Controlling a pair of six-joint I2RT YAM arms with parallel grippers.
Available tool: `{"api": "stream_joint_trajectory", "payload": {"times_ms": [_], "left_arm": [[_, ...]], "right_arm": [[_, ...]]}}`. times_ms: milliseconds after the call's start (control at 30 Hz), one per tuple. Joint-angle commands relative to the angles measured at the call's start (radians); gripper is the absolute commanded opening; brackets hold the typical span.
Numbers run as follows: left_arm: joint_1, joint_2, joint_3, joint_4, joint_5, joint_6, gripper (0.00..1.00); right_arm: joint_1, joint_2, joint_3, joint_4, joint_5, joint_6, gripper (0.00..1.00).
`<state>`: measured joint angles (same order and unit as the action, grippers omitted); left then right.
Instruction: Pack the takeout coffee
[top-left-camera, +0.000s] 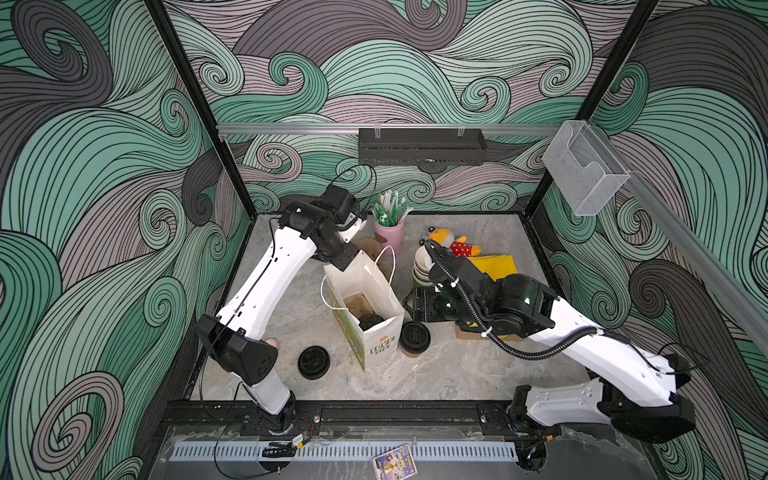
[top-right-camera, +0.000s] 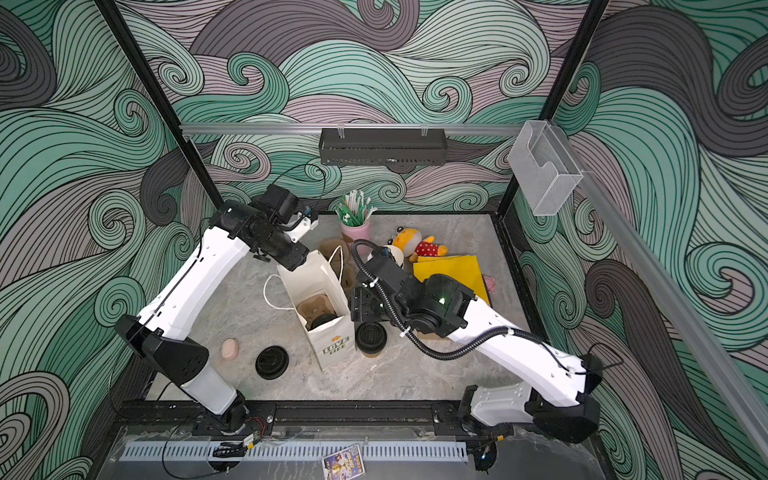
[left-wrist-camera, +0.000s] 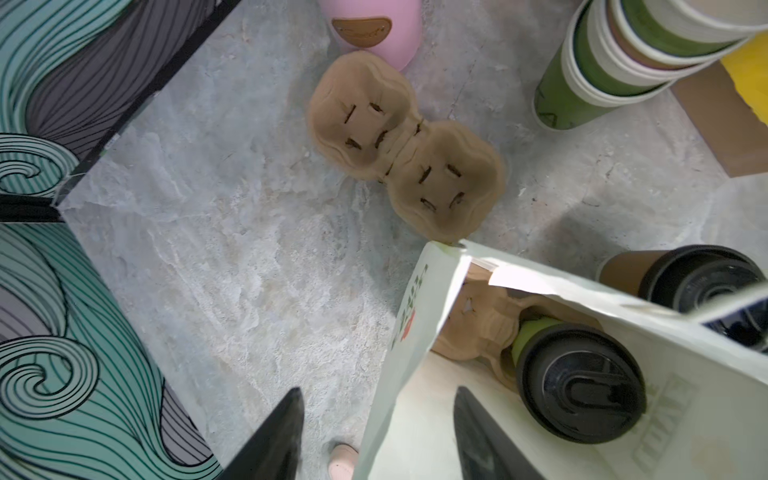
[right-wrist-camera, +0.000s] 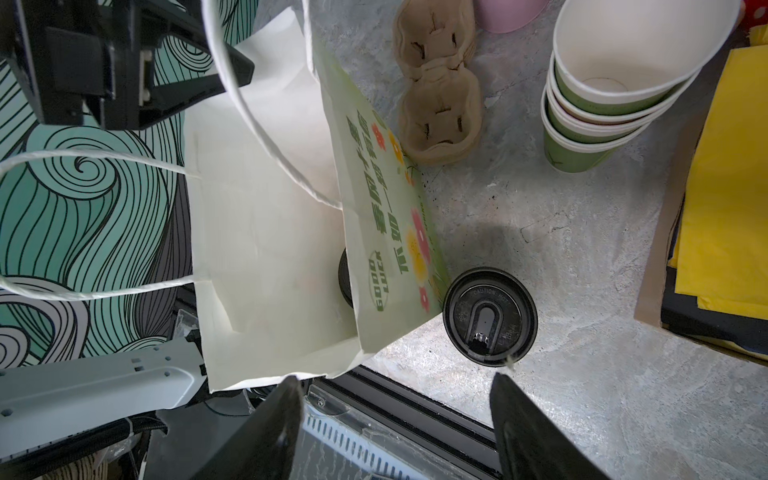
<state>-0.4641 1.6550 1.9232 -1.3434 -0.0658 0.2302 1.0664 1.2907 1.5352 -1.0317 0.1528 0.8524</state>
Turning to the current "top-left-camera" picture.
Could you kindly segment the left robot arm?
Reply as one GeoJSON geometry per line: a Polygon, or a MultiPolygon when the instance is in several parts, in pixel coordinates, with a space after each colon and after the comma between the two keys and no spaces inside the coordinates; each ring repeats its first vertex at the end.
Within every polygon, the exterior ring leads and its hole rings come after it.
{"type": "Polygon", "coordinates": [[[292,398],[275,368],[278,349],[263,340],[275,308],[308,260],[346,270],[359,252],[352,238],[365,222],[359,200],[338,185],[311,201],[292,202],[270,226],[270,245],[235,296],[197,321],[209,357],[238,377],[266,414],[286,416],[292,398]]]}

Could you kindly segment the black cup lid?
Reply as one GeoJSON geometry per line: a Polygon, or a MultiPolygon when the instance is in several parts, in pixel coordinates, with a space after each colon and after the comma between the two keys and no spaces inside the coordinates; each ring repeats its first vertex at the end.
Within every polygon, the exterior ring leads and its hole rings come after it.
{"type": "Polygon", "coordinates": [[[358,321],[360,329],[365,332],[384,322],[385,319],[376,313],[369,313],[361,316],[358,321]]]}
{"type": "Polygon", "coordinates": [[[399,345],[404,352],[423,354],[430,344],[431,333],[423,323],[409,321],[403,324],[399,345]]]}

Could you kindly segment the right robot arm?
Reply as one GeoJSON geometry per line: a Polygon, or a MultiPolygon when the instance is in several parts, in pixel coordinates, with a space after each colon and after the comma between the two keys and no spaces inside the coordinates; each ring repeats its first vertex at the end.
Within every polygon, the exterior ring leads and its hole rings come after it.
{"type": "Polygon", "coordinates": [[[423,246],[432,285],[415,288],[407,297],[414,321],[453,322],[516,359],[539,362],[563,354],[591,372],[589,381],[572,386],[517,387],[510,415],[540,428],[610,425],[655,444],[695,429],[695,406],[679,393],[690,380],[686,359],[635,346],[530,276],[515,273],[494,280],[434,240],[423,246]]]}

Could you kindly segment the white paper bag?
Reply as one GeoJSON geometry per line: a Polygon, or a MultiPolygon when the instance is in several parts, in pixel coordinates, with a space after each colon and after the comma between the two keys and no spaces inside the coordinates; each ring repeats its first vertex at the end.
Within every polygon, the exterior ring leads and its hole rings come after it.
{"type": "Polygon", "coordinates": [[[380,268],[381,261],[390,257],[390,248],[376,258],[360,251],[345,270],[324,266],[321,298],[364,371],[391,361],[405,319],[393,276],[380,268]]]}

